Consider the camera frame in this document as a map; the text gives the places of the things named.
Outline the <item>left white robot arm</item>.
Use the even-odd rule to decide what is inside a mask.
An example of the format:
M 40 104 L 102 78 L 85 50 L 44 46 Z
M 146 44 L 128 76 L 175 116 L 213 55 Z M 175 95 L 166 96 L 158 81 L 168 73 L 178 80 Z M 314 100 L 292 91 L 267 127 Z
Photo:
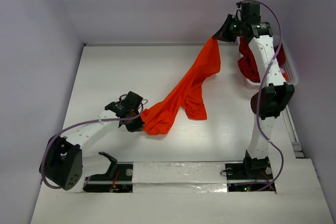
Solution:
M 71 125 L 51 137 L 39 167 L 42 182 L 51 189 L 75 187 L 84 170 L 84 150 L 123 125 L 130 133 L 143 130 L 143 101 L 130 91 L 106 105 L 96 119 Z

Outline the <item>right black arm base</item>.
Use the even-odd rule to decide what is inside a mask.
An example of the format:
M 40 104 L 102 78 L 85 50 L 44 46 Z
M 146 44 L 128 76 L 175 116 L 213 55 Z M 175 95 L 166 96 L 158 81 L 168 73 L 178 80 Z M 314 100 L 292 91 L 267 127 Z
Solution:
M 270 165 L 264 171 L 248 172 L 243 163 L 226 163 L 220 172 L 227 180 L 228 192 L 276 191 Z

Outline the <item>orange t shirt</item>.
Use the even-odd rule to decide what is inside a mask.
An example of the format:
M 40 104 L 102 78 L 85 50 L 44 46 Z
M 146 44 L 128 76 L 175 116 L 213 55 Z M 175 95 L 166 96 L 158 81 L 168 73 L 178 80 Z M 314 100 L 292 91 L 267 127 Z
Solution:
M 210 38 L 199 52 L 193 65 L 167 97 L 145 109 L 141 115 L 144 132 L 148 135 L 167 134 L 180 108 L 191 120 L 207 119 L 202 95 L 203 82 L 221 70 L 218 41 Z

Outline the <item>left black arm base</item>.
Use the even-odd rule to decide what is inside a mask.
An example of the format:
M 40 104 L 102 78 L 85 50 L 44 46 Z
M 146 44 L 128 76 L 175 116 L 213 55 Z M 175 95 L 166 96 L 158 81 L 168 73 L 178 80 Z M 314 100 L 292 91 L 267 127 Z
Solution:
M 102 174 L 93 174 L 85 178 L 83 191 L 86 193 L 131 193 L 133 192 L 133 163 L 119 163 L 116 158 L 106 152 L 99 155 L 110 162 Z

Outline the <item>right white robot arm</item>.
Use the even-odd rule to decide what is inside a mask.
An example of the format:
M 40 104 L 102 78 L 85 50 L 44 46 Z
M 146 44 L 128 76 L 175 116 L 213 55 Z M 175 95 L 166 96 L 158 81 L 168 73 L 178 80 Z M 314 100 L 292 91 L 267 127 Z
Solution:
M 252 51 L 260 77 L 259 91 L 251 98 L 254 128 L 250 144 L 241 163 L 225 165 L 225 175 L 231 180 L 256 179 L 269 167 L 268 147 L 276 119 L 286 108 L 295 92 L 281 73 L 277 61 L 278 49 L 274 48 L 270 23 L 262 22 L 262 3 L 244 0 L 236 4 L 235 14 L 229 14 L 213 36 L 224 42 L 245 39 Z

